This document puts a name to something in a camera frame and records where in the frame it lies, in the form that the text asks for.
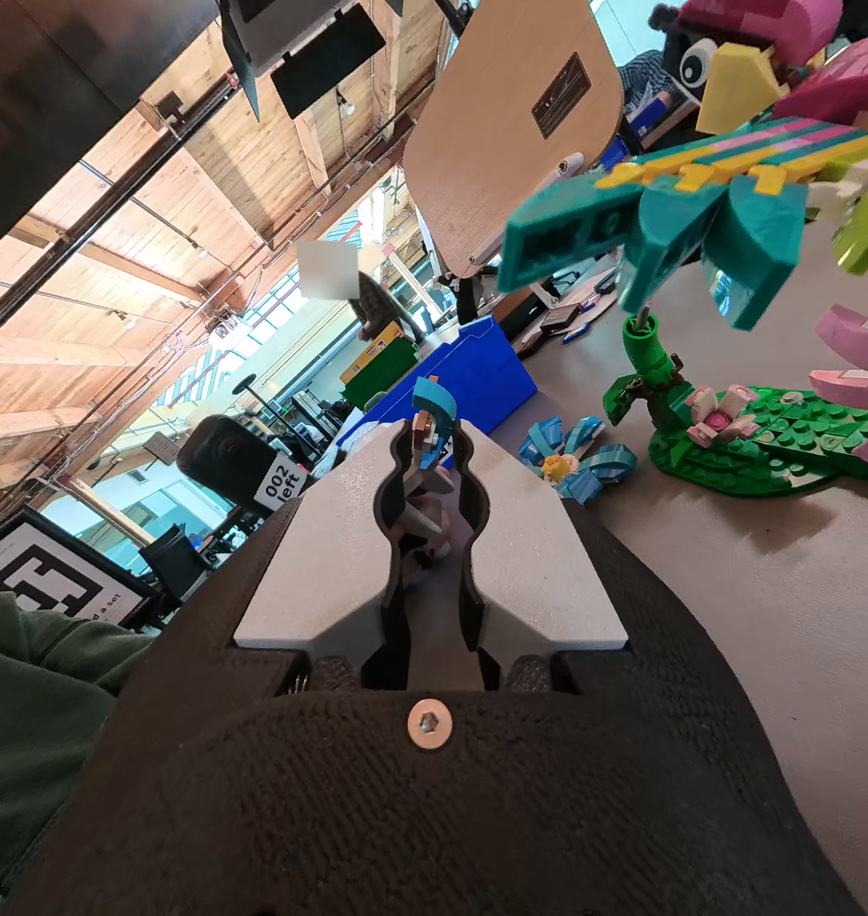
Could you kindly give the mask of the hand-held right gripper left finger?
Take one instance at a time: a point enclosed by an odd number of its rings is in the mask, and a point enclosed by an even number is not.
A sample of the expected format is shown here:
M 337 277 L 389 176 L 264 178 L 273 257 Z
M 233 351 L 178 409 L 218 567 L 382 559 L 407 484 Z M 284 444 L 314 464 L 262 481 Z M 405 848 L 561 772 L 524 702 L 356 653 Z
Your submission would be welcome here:
M 382 601 L 393 543 L 377 498 L 401 466 L 405 421 L 375 426 L 301 499 L 234 631 L 236 647 L 309 658 L 371 658 L 384 644 Z

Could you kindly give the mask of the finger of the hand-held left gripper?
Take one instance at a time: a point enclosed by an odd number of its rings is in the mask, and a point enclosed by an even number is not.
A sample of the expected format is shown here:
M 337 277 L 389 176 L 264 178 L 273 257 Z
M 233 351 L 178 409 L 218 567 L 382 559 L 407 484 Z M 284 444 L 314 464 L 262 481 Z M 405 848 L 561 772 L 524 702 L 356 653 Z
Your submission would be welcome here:
M 403 531 L 424 541 L 442 541 L 445 538 L 442 503 L 422 502 L 416 505 L 407 502 L 403 511 Z
M 441 466 L 418 468 L 405 474 L 404 492 L 405 498 L 425 494 L 447 496 L 454 492 L 454 482 L 450 472 Z

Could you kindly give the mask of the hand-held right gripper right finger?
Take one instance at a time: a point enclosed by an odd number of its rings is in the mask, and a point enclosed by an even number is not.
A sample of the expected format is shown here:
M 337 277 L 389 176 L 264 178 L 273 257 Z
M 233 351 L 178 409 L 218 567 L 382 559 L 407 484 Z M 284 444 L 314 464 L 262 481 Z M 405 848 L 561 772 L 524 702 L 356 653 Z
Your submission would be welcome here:
M 616 651 L 628 635 L 567 504 L 467 420 L 454 429 L 463 550 L 459 617 L 483 671 L 524 657 Z

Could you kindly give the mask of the blue white lego piece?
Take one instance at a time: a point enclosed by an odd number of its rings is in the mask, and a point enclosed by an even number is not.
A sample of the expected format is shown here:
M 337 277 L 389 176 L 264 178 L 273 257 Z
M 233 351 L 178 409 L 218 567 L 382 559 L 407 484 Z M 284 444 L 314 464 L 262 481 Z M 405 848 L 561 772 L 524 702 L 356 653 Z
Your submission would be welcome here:
M 451 446 L 457 405 L 437 376 L 421 376 L 413 391 L 416 414 L 411 427 L 411 472 L 428 471 L 440 464 Z

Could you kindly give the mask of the blue lego flower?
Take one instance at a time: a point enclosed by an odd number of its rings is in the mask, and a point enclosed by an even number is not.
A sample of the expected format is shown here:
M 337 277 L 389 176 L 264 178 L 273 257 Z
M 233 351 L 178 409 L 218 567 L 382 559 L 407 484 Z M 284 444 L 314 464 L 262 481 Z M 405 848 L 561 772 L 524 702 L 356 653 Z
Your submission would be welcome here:
M 533 424 L 517 450 L 521 464 L 560 498 L 586 507 L 633 474 L 637 457 L 621 443 L 599 444 L 606 425 L 588 415 L 566 429 L 559 415 Z

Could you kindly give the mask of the green lego plant base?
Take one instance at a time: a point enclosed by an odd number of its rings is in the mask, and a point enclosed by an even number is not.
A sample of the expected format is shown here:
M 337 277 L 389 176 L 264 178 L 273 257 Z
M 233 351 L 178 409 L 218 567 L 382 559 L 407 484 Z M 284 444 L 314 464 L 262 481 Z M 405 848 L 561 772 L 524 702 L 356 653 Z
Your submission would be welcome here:
M 776 498 L 840 477 L 868 483 L 868 405 L 829 400 L 818 390 L 693 385 L 683 362 L 660 343 L 651 312 L 627 317 L 623 347 L 633 372 L 606 390 L 617 426 L 636 402 L 653 425 L 652 464 L 717 493 Z

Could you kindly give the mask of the colourful lego parrot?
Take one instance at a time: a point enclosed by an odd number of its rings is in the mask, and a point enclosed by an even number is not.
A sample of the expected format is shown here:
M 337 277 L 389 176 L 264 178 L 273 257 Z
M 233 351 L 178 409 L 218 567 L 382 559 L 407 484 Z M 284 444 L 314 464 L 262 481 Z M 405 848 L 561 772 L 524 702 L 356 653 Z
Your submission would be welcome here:
M 683 2 L 662 63 L 700 138 L 541 190 L 506 224 L 497 289 L 621 251 L 624 310 L 698 256 L 719 312 L 750 331 L 796 269 L 808 221 L 868 271 L 868 2 Z

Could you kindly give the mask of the black floor lamp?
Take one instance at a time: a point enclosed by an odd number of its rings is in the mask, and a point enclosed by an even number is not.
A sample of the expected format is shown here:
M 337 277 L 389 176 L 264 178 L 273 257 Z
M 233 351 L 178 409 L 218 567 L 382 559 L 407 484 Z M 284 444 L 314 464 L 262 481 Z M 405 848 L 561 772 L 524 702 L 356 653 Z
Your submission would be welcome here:
M 275 409 L 261 396 L 256 392 L 254 388 L 255 383 L 257 382 L 257 374 L 250 373 L 243 377 L 232 389 L 232 394 L 235 397 L 239 397 L 243 394 L 248 394 L 251 398 L 265 411 L 271 418 L 280 422 L 279 415 L 276 413 Z

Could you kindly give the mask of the blue plastic bin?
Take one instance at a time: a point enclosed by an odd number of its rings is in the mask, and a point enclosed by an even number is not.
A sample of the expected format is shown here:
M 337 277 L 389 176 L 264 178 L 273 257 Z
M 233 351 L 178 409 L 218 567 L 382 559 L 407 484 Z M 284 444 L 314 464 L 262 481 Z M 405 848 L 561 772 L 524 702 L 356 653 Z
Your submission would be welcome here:
M 396 383 L 382 400 L 344 425 L 335 443 L 366 422 L 412 418 L 418 378 L 435 375 L 453 396 L 458 418 L 491 433 L 537 393 L 537 384 L 492 317 L 464 325 L 451 343 L 442 343 Z

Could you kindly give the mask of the green plastic bin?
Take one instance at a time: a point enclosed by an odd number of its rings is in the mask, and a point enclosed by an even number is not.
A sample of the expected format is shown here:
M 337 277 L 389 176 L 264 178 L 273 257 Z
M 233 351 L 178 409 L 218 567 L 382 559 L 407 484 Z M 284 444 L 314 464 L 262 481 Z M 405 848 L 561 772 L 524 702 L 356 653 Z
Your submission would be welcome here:
M 374 396 L 386 393 L 417 364 L 417 350 L 408 338 L 394 338 L 365 364 L 343 374 L 342 397 L 351 406 L 365 410 Z

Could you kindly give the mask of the yellow cardboard box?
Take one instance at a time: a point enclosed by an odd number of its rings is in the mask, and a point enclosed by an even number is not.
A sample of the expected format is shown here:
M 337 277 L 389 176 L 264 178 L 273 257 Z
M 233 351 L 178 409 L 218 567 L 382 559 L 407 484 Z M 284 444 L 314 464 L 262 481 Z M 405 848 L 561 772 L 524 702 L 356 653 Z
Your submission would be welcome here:
M 382 332 L 374 337 L 368 346 L 362 350 L 361 354 L 353 361 L 346 370 L 341 374 L 340 381 L 343 385 L 350 383 L 360 372 L 362 372 L 372 360 L 376 359 L 382 352 L 394 342 L 403 342 L 412 344 L 413 341 L 406 337 L 405 331 L 401 324 L 392 322 L 385 326 Z

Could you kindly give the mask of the black white framed sign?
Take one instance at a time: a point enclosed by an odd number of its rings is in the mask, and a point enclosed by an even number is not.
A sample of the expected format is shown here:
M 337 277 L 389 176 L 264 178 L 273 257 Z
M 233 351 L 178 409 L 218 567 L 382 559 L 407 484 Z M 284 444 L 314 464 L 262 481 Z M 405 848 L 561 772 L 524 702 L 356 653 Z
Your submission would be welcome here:
M 0 524 L 0 593 L 24 611 L 134 625 L 159 599 L 148 583 L 35 510 Z

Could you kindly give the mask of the person's green sweater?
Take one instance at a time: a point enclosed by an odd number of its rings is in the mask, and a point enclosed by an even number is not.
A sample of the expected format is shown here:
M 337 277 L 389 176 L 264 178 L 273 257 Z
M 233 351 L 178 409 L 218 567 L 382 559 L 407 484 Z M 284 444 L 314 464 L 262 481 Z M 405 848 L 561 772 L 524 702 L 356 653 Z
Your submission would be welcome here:
M 0 908 L 73 796 L 153 635 L 0 592 Z

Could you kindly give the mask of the light wooden board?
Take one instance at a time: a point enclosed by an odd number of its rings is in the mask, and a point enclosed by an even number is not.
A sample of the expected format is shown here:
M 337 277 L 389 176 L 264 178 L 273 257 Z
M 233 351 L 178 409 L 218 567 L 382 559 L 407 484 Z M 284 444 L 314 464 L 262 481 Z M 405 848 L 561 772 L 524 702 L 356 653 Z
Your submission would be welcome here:
M 621 78 L 589 2 L 480 2 L 402 160 L 440 267 L 473 276 L 517 207 L 594 163 L 622 114 Z

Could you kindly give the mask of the black hanging light fixture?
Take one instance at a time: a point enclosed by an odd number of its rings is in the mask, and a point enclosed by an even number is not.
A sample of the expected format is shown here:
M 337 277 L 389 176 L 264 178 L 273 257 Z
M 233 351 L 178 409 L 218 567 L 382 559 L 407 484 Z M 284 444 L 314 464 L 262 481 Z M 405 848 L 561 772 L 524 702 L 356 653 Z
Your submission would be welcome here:
M 268 75 L 291 119 L 382 52 L 386 38 L 358 1 L 218 1 L 222 43 L 257 122 Z

